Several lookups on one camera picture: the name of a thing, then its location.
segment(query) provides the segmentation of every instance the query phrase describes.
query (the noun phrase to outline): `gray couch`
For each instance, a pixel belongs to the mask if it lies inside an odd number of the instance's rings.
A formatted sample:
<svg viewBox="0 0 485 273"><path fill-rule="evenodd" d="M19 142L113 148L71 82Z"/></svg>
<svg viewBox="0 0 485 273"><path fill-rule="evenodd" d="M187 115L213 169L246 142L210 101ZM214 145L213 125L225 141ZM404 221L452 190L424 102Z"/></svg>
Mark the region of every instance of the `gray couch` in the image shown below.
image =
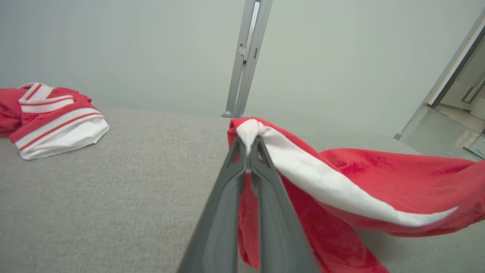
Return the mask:
<svg viewBox="0 0 485 273"><path fill-rule="evenodd" d="M100 109L94 146L27 162L0 139L0 272L175 272L227 153L229 119ZM278 124L317 150L415 154L332 124ZM393 273L485 272L485 225L395 238L358 230ZM240 272L255 272L240 263Z"/></svg>

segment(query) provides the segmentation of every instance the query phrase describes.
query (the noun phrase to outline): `door frame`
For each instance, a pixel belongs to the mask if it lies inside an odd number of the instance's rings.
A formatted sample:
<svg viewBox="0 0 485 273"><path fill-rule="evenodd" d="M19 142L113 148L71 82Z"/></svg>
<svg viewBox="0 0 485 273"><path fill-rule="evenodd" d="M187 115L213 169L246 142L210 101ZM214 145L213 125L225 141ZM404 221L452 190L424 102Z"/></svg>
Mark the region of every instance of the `door frame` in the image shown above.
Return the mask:
<svg viewBox="0 0 485 273"><path fill-rule="evenodd" d="M431 104L429 104L431 108L436 108L438 104L441 102L441 100L445 97L446 93L448 93L453 83L455 82L456 78L463 70L468 60L470 60L470 58L473 56L473 53L478 48L478 46L480 45L484 37L485 37L485 25L482 27L480 32L478 32L478 35L476 36L475 40L473 41L473 43L471 43L470 48L468 49L468 51L466 51L466 54L463 56L463 59L461 59L461 61L458 64L458 67L453 71L453 73L451 74L450 78L448 79L448 81L446 82L446 84L438 94L438 96Z"/></svg>
<svg viewBox="0 0 485 273"><path fill-rule="evenodd" d="M477 20L471 27L463 42L458 47L457 51L453 55L452 59L445 67L443 73L440 75L436 83L433 85L428 95L414 112L411 119L407 122L404 128L394 136L396 140L401 139L403 132L409 126L411 121L416 117L422 105L427 105L431 108L435 108L444 98L446 93L450 90L456 77L460 74L467 61L471 58L475 49L485 36L485 8L482 10Z"/></svg>

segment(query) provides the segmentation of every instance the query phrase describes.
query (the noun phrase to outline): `metal frame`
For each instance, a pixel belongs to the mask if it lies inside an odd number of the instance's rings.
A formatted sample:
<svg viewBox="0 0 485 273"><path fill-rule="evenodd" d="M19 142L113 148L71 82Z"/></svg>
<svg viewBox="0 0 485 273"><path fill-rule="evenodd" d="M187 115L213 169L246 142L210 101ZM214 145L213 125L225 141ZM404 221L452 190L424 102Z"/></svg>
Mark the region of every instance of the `metal frame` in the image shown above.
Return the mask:
<svg viewBox="0 0 485 273"><path fill-rule="evenodd" d="M244 56L240 54L240 47L246 48L247 37L249 35L249 28L251 25L251 18L253 16L253 9L256 0L246 0L244 4L244 11L242 12L241 29L239 30L238 43L236 45L236 56L234 57L234 65L232 67L231 83L229 85L229 95L227 96L226 110L222 114L224 118L232 118L234 106L236 105L236 96L238 93L239 80L241 77L241 70L244 65Z"/></svg>
<svg viewBox="0 0 485 273"><path fill-rule="evenodd" d="M178 273L237 272L239 196L246 169L258 198L259 270L262 273L319 273L298 216L258 136L247 155L236 137L202 211Z"/></svg>
<svg viewBox="0 0 485 273"><path fill-rule="evenodd" d="M247 48L247 38L252 18L252 12L256 1L260 2L256 25L253 32L252 42ZM268 18L273 0L246 0L242 16L241 31L237 44L236 56L229 86L226 110L222 114L225 118L239 118L244 116L251 83L253 81L256 64L258 63L264 32L268 24ZM244 67L244 75L241 77L241 70Z"/></svg>

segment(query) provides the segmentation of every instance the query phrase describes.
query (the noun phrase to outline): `gray table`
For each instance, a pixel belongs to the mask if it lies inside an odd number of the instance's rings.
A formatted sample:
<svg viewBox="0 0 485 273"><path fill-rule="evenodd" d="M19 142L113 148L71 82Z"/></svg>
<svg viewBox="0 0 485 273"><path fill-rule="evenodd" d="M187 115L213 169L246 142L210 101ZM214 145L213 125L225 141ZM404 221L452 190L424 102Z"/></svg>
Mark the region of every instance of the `gray table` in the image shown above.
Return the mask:
<svg viewBox="0 0 485 273"><path fill-rule="evenodd" d="M27 162L0 139L0 272L176 270L227 153L229 119L100 110L111 130L78 151ZM416 153L332 124L278 125L317 150ZM474 273L485 272L484 227L420 239L358 232L393 273Z"/></svg>

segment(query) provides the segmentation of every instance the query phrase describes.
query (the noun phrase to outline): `folded cloth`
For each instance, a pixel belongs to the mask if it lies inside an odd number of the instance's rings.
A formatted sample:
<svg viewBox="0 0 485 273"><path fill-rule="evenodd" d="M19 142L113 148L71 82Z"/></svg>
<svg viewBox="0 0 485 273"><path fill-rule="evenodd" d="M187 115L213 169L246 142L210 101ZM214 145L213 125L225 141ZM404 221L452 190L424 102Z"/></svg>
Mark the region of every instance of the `folded cloth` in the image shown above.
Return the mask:
<svg viewBox="0 0 485 273"><path fill-rule="evenodd" d="M41 83L0 89L0 137L10 137L25 160L95 144L109 129L77 91Z"/></svg>
<svg viewBox="0 0 485 273"><path fill-rule="evenodd" d="M264 140L322 272L386 273L351 227L394 236L454 232L485 219L485 160L394 154L359 149L316 152L281 128L257 118L233 119L249 150ZM258 267L258 202L250 187L240 198L238 245Z"/></svg>

